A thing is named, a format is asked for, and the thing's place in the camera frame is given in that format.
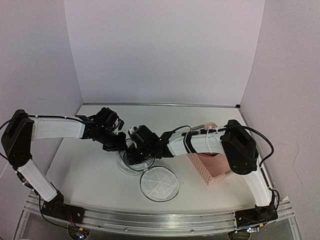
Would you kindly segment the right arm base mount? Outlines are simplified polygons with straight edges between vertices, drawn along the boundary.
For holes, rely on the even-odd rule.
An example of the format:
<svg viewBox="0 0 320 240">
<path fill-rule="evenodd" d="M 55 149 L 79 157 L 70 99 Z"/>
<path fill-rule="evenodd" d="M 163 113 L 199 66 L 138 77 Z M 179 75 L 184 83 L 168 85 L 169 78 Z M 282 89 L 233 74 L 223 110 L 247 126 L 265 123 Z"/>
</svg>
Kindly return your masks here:
<svg viewBox="0 0 320 240">
<path fill-rule="evenodd" d="M 278 219 L 279 202 L 272 199 L 267 206 L 255 206 L 254 208 L 237 210 L 234 213 L 235 229 L 242 230 L 251 226 L 259 226 Z"/>
</svg>

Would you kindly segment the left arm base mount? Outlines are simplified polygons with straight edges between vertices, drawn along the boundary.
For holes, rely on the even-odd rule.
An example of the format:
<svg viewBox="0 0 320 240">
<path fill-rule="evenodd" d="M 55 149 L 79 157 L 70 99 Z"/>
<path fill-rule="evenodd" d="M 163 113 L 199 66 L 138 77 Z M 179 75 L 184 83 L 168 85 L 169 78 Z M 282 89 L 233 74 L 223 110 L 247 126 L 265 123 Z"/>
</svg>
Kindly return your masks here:
<svg viewBox="0 0 320 240">
<path fill-rule="evenodd" d="M 41 216 L 45 218 L 51 217 L 58 220 L 67 221 L 72 227 L 77 227 L 77 224 L 82 224 L 85 216 L 85 209 L 80 206 L 66 204 L 64 196 L 59 190 L 56 191 L 57 195 L 50 201 L 43 201 L 39 196 L 39 211 Z"/>
</svg>

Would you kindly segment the aluminium front rail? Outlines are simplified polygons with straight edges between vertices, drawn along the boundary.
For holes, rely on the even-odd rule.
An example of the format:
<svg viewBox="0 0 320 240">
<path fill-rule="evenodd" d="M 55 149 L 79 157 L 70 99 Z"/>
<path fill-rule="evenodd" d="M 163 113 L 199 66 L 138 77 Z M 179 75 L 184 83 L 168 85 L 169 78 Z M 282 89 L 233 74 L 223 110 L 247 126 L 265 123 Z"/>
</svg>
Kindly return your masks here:
<svg viewBox="0 0 320 240">
<path fill-rule="evenodd" d="M 118 211 L 86 207 L 80 226 L 112 233 L 144 236 L 195 236 L 233 231 L 233 211 L 191 213 Z"/>
</svg>

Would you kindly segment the pink perforated plastic basket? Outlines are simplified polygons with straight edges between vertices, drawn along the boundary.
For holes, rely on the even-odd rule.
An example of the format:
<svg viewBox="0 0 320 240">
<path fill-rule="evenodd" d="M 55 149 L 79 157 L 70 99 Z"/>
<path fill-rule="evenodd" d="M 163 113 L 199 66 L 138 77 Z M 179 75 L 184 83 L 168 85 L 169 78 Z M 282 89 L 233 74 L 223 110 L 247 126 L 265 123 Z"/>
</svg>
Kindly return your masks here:
<svg viewBox="0 0 320 240">
<path fill-rule="evenodd" d="M 199 153 L 188 153 L 187 156 L 208 186 L 217 184 L 232 174 L 224 154 L 208 157 Z"/>
</svg>

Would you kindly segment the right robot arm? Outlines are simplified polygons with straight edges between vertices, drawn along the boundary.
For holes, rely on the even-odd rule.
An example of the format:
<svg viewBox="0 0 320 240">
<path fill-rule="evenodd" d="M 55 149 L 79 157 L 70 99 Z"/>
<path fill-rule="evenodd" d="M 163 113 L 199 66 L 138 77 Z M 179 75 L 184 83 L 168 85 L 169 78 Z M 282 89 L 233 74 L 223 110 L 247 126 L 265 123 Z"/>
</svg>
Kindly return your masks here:
<svg viewBox="0 0 320 240">
<path fill-rule="evenodd" d="M 262 165 L 275 149 L 259 131 L 231 119 L 222 127 L 203 125 L 194 129 L 183 125 L 165 131 L 161 136 L 140 125 L 131 127 L 128 136 L 127 147 L 121 155 L 127 167 L 187 154 L 224 155 L 230 170 L 243 176 L 253 194 L 256 207 L 252 209 L 252 218 L 262 222 L 271 214 L 270 204 L 275 194 L 269 187 Z"/>
</svg>

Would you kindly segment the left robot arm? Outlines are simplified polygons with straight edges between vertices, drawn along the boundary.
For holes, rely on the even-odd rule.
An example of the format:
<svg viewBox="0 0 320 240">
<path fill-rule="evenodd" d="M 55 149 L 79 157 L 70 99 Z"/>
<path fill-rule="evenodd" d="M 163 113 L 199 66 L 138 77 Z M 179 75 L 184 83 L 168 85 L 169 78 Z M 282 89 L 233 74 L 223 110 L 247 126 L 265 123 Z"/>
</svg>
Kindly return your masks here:
<svg viewBox="0 0 320 240">
<path fill-rule="evenodd" d="M 67 214 L 67 207 L 58 199 L 58 190 L 47 179 L 35 159 L 35 142 L 47 139 L 92 140 L 107 152 L 126 148 L 125 122 L 110 108 L 103 107 L 96 114 L 48 115 L 30 114 L 18 109 L 1 125 L 4 130 L 1 154 L 12 166 L 24 185 L 49 202 L 48 211 L 57 219 Z"/>
</svg>

